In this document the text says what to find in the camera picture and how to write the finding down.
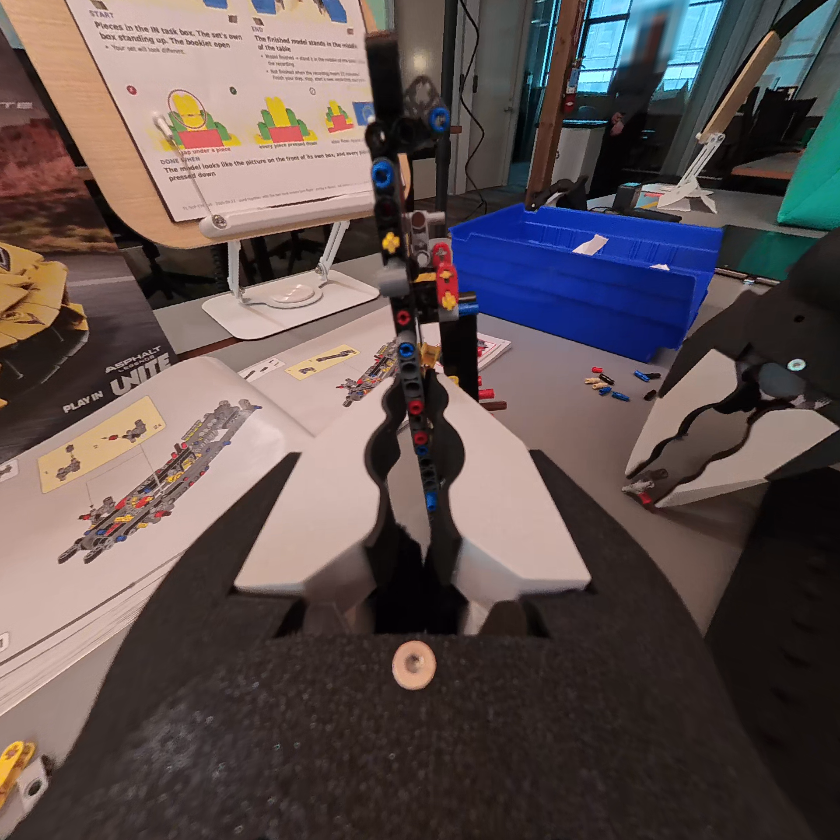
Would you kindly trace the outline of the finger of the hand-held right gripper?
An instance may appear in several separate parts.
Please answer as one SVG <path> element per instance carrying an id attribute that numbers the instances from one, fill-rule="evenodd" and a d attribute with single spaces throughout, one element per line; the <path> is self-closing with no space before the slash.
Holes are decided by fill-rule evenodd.
<path id="1" fill-rule="evenodd" d="M 689 479 L 665 486 L 646 507 L 680 507 L 837 465 L 838 423 L 818 412 L 824 406 L 765 403 L 740 444 L 712 456 Z"/>
<path id="2" fill-rule="evenodd" d="M 626 465 L 628 482 L 673 487 L 714 455 L 740 444 L 764 409 L 759 392 L 742 385 L 734 360 L 710 350 L 669 391 L 654 399 Z"/>

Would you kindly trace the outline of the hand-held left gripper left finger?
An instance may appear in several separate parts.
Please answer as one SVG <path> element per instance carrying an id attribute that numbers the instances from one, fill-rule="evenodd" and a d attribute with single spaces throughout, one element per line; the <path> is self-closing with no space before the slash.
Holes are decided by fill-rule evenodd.
<path id="1" fill-rule="evenodd" d="M 307 601 L 362 601 L 373 591 L 364 541 L 380 488 L 364 453 L 392 384 L 378 385 L 305 447 L 238 573 L 238 591 Z"/>

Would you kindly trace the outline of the grey lego connector red pin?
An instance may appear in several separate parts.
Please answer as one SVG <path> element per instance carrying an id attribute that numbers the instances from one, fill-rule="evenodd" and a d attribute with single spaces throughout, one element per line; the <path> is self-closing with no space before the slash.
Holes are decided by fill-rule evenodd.
<path id="1" fill-rule="evenodd" d="M 665 494 L 668 477 L 666 468 L 647 469 L 625 484 L 622 493 L 634 497 L 643 506 L 653 505 Z"/>
<path id="2" fill-rule="evenodd" d="M 419 269 L 432 265 L 432 250 L 436 239 L 448 233 L 447 216 L 442 211 L 412 211 L 405 213 L 404 228 L 408 239 L 408 253 Z"/>

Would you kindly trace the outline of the long lego car chassis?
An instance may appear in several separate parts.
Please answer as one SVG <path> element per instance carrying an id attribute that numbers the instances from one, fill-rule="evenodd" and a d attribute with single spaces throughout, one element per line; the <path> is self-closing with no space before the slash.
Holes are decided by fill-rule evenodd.
<path id="1" fill-rule="evenodd" d="M 367 35 L 365 53 L 374 117 L 364 131 L 371 154 L 374 220 L 383 272 L 381 293 L 390 300 L 395 329 L 396 379 L 402 389 L 407 427 L 418 463 L 429 521 L 440 501 L 441 480 L 433 461 L 434 421 L 428 395 L 435 362 L 423 361 L 422 326 L 436 323 L 444 374 L 479 396 L 477 372 L 476 294 L 459 290 L 452 250 L 434 244 L 432 265 L 419 269 L 408 253 L 406 209 L 400 155 L 432 147 L 448 121 L 446 106 L 433 82 L 416 77 L 404 88 L 396 33 Z"/>

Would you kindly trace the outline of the scattered small lego pins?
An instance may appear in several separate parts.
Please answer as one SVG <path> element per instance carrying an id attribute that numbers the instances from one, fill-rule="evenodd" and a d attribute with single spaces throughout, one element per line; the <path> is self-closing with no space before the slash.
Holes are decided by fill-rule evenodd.
<path id="1" fill-rule="evenodd" d="M 651 387 L 649 387 L 643 395 L 643 400 L 645 402 L 653 401 L 658 393 L 658 388 L 653 386 L 653 384 L 658 383 L 662 379 L 663 375 L 656 371 L 635 370 L 632 372 L 632 377 L 634 381 L 644 383 L 645 385 L 651 385 Z M 602 367 L 592 367 L 591 375 L 586 377 L 583 382 L 600 396 L 609 396 L 621 403 L 628 403 L 631 401 L 631 396 L 622 392 L 616 386 L 616 378 L 606 373 Z"/>

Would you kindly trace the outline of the white lego instruction booklet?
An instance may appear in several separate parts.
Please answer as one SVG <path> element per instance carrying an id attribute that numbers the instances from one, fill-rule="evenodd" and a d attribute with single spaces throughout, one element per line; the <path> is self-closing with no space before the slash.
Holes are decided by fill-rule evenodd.
<path id="1" fill-rule="evenodd" d="M 202 358 L 2 465 L 2 713 L 131 623 L 273 468 L 326 443 Z"/>

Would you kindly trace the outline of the lego set box yellow car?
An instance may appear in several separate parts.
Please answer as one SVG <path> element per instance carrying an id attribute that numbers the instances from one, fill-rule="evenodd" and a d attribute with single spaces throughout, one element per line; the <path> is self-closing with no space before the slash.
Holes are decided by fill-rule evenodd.
<path id="1" fill-rule="evenodd" d="M 2 35 L 2 462 L 176 362 L 39 90 Z"/>

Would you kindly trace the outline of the teal panel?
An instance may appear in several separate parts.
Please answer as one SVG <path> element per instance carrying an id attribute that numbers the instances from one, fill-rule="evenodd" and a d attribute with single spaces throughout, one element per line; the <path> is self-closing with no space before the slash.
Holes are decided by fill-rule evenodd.
<path id="1" fill-rule="evenodd" d="M 776 221 L 824 232 L 839 226 L 839 93 L 803 152 Z"/>

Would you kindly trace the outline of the blue plastic bin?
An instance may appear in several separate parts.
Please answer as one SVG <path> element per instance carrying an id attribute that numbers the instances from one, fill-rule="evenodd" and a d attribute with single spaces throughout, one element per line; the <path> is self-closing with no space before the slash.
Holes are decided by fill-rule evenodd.
<path id="1" fill-rule="evenodd" d="M 682 344 L 722 241 L 719 227 L 522 204 L 450 233 L 482 313 L 645 363 Z M 594 235 L 609 238 L 600 253 L 571 253 Z"/>

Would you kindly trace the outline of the black perforated panel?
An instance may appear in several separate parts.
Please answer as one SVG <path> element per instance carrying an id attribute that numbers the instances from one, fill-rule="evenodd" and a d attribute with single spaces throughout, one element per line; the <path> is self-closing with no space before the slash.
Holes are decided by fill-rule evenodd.
<path id="1" fill-rule="evenodd" d="M 776 783 L 839 838 L 837 469 L 771 484 L 706 641 Z"/>

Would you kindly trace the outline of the small wooden document stand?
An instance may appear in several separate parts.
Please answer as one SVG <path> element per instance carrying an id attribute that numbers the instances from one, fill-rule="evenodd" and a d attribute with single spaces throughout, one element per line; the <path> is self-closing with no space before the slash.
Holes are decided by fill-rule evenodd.
<path id="1" fill-rule="evenodd" d="M 747 100 L 750 92 L 756 87 L 763 72 L 781 47 L 780 26 L 781 22 L 772 26 L 768 34 L 762 38 L 750 54 L 745 66 L 733 79 L 730 88 L 711 115 L 706 127 L 696 137 L 700 151 L 695 160 L 676 185 L 663 187 L 657 203 L 659 211 L 668 211 L 669 209 L 677 212 L 689 211 L 690 200 L 695 198 L 699 199 L 708 211 L 713 214 L 718 212 L 711 191 L 700 186 L 699 178 L 726 139 L 726 129 L 729 123 L 741 105 Z"/>

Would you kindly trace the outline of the black metal pole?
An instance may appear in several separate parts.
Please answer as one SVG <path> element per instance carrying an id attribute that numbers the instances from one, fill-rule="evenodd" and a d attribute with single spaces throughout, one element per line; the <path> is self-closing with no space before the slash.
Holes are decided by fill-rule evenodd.
<path id="1" fill-rule="evenodd" d="M 441 59 L 441 87 L 440 98 L 442 106 L 448 111 L 448 121 L 437 137 L 436 145 L 436 187 L 435 209 L 446 212 L 448 203 L 448 176 L 451 160 L 452 108 L 454 104 L 455 85 L 455 49 L 457 36 L 458 2 L 444 3 L 444 34 L 443 52 Z"/>

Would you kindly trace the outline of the printed instruction sheet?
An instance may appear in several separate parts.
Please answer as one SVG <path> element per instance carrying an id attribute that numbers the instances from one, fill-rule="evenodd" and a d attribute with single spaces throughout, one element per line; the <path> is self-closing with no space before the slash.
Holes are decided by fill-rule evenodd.
<path id="1" fill-rule="evenodd" d="M 372 199 L 360 2 L 66 5 L 172 221 Z"/>

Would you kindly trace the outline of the task sheet on wooden stand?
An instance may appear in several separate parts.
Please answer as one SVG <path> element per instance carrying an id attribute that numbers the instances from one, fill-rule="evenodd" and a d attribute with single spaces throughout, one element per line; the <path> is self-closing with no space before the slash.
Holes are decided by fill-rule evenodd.
<path id="1" fill-rule="evenodd" d="M 3 5 L 102 194 L 122 221 L 158 245 L 227 245 L 227 290 L 203 305 L 221 327 L 241 340 L 260 339 L 378 296 L 358 281 L 330 277 L 349 221 L 373 215 L 373 195 L 370 201 L 359 195 L 336 196 L 227 215 L 208 211 L 197 220 L 172 221 L 67 2 Z M 375 32 L 375 20 L 366 2 L 360 6 L 366 37 Z M 332 231 L 314 271 L 271 280 L 259 290 L 242 290 L 239 255 L 245 239 L 318 224 L 331 225 Z"/>

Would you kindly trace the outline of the wooden post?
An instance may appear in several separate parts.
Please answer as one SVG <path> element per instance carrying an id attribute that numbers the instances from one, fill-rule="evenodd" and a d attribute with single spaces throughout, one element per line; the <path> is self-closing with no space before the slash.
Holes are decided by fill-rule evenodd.
<path id="1" fill-rule="evenodd" d="M 536 209 L 538 194 L 553 182 L 552 173 L 563 126 L 564 104 L 569 97 L 568 86 L 572 71 L 579 66 L 576 60 L 587 4 L 586 1 L 560 2 L 548 82 L 542 99 L 524 200 L 524 205 L 529 211 Z"/>

